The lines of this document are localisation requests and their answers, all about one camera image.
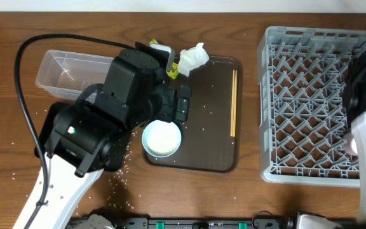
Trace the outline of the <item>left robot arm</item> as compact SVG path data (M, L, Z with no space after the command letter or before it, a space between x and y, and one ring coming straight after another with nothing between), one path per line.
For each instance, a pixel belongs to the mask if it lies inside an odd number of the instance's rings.
M168 85L174 58L165 45L124 49L103 83L51 106L39 135L43 165L16 228L64 228L102 173L121 167L135 128L187 120L190 88Z

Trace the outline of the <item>pink white cup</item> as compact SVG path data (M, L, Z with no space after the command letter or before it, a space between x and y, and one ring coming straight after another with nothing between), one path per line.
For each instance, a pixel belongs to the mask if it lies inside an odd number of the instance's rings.
M343 139L346 141L344 145L344 150L347 154L352 156L358 156L358 150L356 147L356 141L351 132L348 132L344 135Z

